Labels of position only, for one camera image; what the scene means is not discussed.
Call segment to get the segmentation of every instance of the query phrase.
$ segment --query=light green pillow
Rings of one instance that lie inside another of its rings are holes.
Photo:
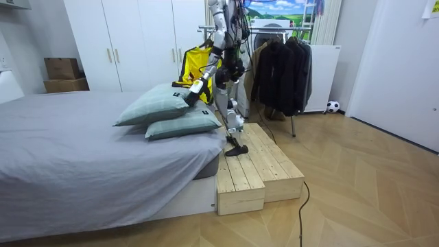
[[[189,89],[175,88],[170,84],[155,86],[129,105],[115,126],[148,125],[184,115],[189,108],[184,100],[188,94]]]
[[[146,130],[145,138],[155,140],[170,137],[180,137],[186,134],[206,132],[221,127],[216,116],[206,104],[198,101],[193,108],[181,117],[157,121]]]

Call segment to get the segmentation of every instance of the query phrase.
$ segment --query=gray bedsheet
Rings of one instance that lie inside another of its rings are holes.
[[[0,242],[146,221],[225,144],[219,131],[147,141],[112,127],[140,93],[0,104]]]

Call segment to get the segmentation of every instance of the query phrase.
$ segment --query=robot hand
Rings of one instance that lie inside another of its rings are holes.
[[[195,103],[199,100],[200,94],[204,91],[206,87],[207,81],[204,78],[200,78],[193,82],[191,88],[189,89],[189,94],[185,99],[186,104],[188,104],[189,107],[194,106]]]

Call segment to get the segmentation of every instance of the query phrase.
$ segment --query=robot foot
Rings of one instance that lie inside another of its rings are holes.
[[[227,157],[232,157],[232,156],[238,156],[240,154],[247,154],[247,153],[248,153],[248,148],[246,145],[243,146],[237,145],[231,150],[227,151],[225,155]]]

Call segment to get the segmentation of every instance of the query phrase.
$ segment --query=wooden platform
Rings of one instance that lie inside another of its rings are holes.
[[[244,126],[248,154],[220,155],[219,215],[260,210],[264,202],[299,198],[305,177],[257,123]],[[228,144],[225,150],[231,149]]]

